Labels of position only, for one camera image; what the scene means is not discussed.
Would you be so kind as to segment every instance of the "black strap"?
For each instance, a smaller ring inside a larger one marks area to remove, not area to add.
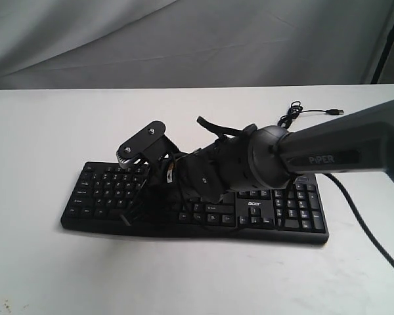
[[[207,120],[205,120],[202,116],[198,116],[197,122],[203,128],[207,129],[211,133],[214,133],[219,138],[223,138],[225,135],[234,136],[234,137],[239,137],[242,135],[250,135],[257,130],[257,126],[253,123],[245,127],[243,130],[238,130],[238,129],[215,125],[214,123],[210,123]]]

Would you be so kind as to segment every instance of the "gray backdrop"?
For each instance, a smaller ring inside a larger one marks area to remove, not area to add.
[[[393,18],[394,0],[1,0],[0,89],[364,83]]]

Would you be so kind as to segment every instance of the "cable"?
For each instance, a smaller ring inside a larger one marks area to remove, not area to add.
[[[387,259],[387,262],[391,265],[391,267],[394,268],[393,257],[390,256],[390,254],[382,247],[382,245],[379,243],[379,241],[371,233],[368,226],[366,225],[366,223],[363,221],[361,215],[359,214],[359,211],[357,210],[356,205],[353,202],[351,196],[347,192],[346,188],[344,188],[343,184],[335,176],[333,176],[331,174],[324,174],[324,175],[327,176],[329,179],[331,179],[334,182],[334,184],[336,184],[337,187],[341,190],[341,193],[346,198],[346,200],[350,206],[350,209],[352,209],[352,212],[355,215],[357,222],[360,224],[363,232],[365,232],[366,236],[368,236],[369,240],[372,242],[372,244],[374,244],[376,249],[384,256],[385,259]]]
[[[301,101],[295,100],[290,104],[288,113],[280,118],[277,125],[285,129],[289,129],[290,125],[294,122],[296,118],[299,117],[301,113],[313,113],[313,112],[325,113],[331,116],[338,116],[344,114],[343,110],[338,110],[336,108],[332,108],[331,110],[303,110],[303,107],[301,106]]]

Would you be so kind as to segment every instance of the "keyboard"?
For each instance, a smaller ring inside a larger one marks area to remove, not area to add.
[[[161,205],[157,219],[144,217],[128,226],[120,214],[132,203],[147,174],[148,165],[125,170],[117,163],[87,162],[62,214],[63,228],[156,238],[241,238],[298,243],[325,243],[328,239],[314,175],[296,179],[288,192],[287,205],[283,190],[229,192],[218,204],[192,198],[186,205]],[[278,229],[283,217],[284,227]]]

